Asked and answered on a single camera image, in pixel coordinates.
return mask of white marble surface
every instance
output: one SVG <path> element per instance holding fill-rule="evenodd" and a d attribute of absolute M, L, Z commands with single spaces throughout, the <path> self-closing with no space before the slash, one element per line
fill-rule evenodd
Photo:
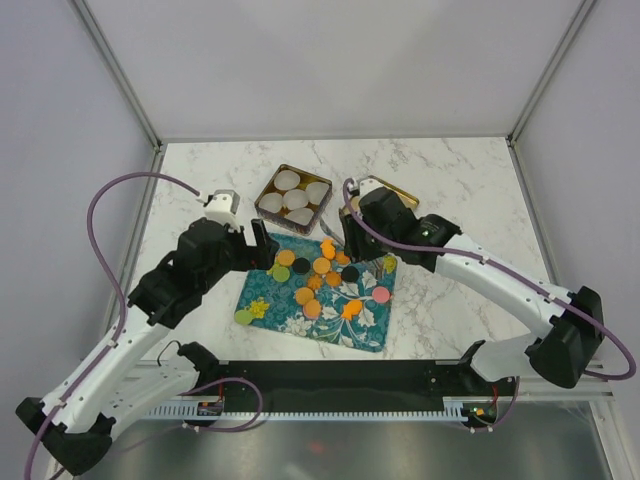
<path fill-rule="evenodd" d="M 171 144 L 162 171 L 199 190 L 235 189 L 242 196 L 239 219 L 248 226 L 255 217 L 255 198 L 281 163 L 334 182 L 325 218 L 337 231 L 343 180 L 375 174 L 417 196 L 419 215 L 438 213 L 504 260 L 548 279 L 501 138 Z M 180 233 L 201 216 L 201 206 L 191 194 L 158 183 L 134 282 L 175 249 Z M 267 228 L 285 232 L 268 223 Z M 251 233 L 248 236 L 253 242 Z M 311 238 L 323 238 L 319 227 Z M 229 360 L 455 358 L 476 340 L 500 340 L 526 331 L 467 287 L 400 264 L 386 347 L 380 353 L 362 352 L 236 324 L 233 313 L 244 276 L 227 275 L 145 359 L 155 359 L 174 338 L 196 340 Z"/>

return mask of wall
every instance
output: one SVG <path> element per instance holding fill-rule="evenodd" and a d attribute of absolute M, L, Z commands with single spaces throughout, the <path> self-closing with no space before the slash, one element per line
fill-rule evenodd
<path fill-rule="evenodd" d="M 519 141 L 561 280 L 640 357 L 640 3 L 599 2 Z M 622 371 L 608 344 L 601 354 Z M 640 447 L 640 378 L 612 385 Z"/>
<path fill-rule="evenodd" d="M 88 0 L 160 136 L 507 134 L 579 0 Z"/>
<path fill-rule="evenodd" d="M 22 478 L 33 435 L 14 415 L 57 385 L 95 343 L 110 288 L 85 233 L 93 193 L 149 166 L 151 148 L 61 0 L 0 7 L 0 473 Z M 142 184 L 97 209 L 118 263 Z M 41 454 L 34 478 L 43 478 Z"/>

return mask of green disc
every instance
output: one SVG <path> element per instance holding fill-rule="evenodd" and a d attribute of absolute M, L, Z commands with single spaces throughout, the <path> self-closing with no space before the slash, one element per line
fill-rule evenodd
<path fill-rule="evenodd" d="M 253 314 L 249 310 L 238 310 L 234 318 L 240 325 L 249 325 L 253 320 Z"/>
<path fill-rule="evenodd" d="M 289 280 L 289 276 L 291 275 L 289 273 L 289 269 L 283 266 L 275 267 L 271 274 L 273 275 L 273 279 L 280 283 L 284 283 Z"/>

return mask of teal placemat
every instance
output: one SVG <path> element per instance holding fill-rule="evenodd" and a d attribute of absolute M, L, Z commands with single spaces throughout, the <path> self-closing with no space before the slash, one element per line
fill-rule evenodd
<path fill-rule="evenodd" d="M 306 258 L 311 264 L 322 256 L 320 242 L 280 234 L 272 234 L 272 237 L 280 244 L 281 250 L 292 250 L 296 258 Z M 323 282 L 323 286 L 315 292 L 316 299 L 322 305 L 322 313 L 317 320 L 306 318 L 302 307 L 295 301 L 296 290 L 307 286 L 309 277 L 314 275 L 313 268 L 304 275 L 297 275 L 289 267 L 291 276 L 284 283 L 275 281 L 271 271 L 250 271 L 236 307 L 236 321 L 275 332 L 379 352 L 387 339 L 393 297 L 379 304 L 373 300 L 372 294 L 378 286 L 385 287 L 393 294 L 397 266 L 397 260 L 392 255 L 384 257 L 382 261 L 384 268 L 379 279 L 364 264 L 353 264 L 360 272 L 357 283 L 331 287 L 326 281 Z M 331 262 L 331 268 L 336 272 L 343 269 L 335 260 Z M 354 299 L 363 302 L 363 309 L 347 320 L 341 314 L 344 306 Z"/>

